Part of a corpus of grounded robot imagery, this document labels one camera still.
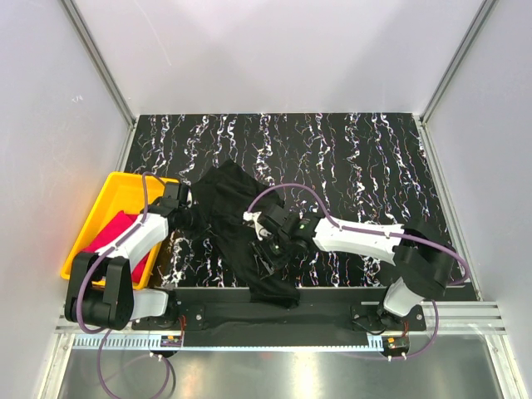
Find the black t shirt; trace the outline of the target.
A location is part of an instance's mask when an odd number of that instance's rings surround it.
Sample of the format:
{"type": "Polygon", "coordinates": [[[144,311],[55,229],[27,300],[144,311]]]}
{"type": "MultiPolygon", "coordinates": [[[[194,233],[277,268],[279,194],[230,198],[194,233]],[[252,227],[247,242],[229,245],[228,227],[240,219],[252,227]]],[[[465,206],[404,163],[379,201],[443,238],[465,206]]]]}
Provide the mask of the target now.
{"type": "Polygon", "coordinates": [[[294,283],[278,275],[260,278],[250,243],[257,236],[243,214],[267,186],[232,160],[211,167],[190,187],[195,207],[210,225],[208,237],[236,277],[249,288],[253,302],[295,308],[300,295],[294,283]]]}

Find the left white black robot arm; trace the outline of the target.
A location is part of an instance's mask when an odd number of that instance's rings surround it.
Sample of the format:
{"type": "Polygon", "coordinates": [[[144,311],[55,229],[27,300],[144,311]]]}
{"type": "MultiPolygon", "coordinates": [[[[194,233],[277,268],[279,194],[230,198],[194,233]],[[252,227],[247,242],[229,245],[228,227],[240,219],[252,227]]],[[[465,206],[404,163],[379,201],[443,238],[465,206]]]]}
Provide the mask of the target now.
{"type": "Polygon", "coordinates": [[[124,232],[96,251],[81,251],[71,265],[64,316],[86,333],[121,330],[144,302],[150,319],[163,329],[179,321],[179,309],[160,290],[147,290],[147,298],[135,295],[131,272],[170,233],[192,230],[199,222],[189,185],[164,184],[163,194],[145,203],[141,213],[124,232]]]}

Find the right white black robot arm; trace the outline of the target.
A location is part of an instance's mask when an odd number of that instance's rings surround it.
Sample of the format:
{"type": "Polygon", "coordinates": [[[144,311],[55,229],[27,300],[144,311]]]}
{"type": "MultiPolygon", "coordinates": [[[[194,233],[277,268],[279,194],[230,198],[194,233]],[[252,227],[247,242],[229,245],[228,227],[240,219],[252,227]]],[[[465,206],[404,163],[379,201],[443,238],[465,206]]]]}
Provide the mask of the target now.
{"type": "Polygon", "coordinates": [[[316,214],[300,218],[278,206],[247,211],[243,220],[256,233],[251,247],[262,278],[312,251],[356,254],[395,267],[398,278],[377,309],[378,322],[391,330],[423,300],[437,301],[445,295],[458,262],[453,249],[437,243],[431,231],[417,224],[361,224],[316,214]]]}

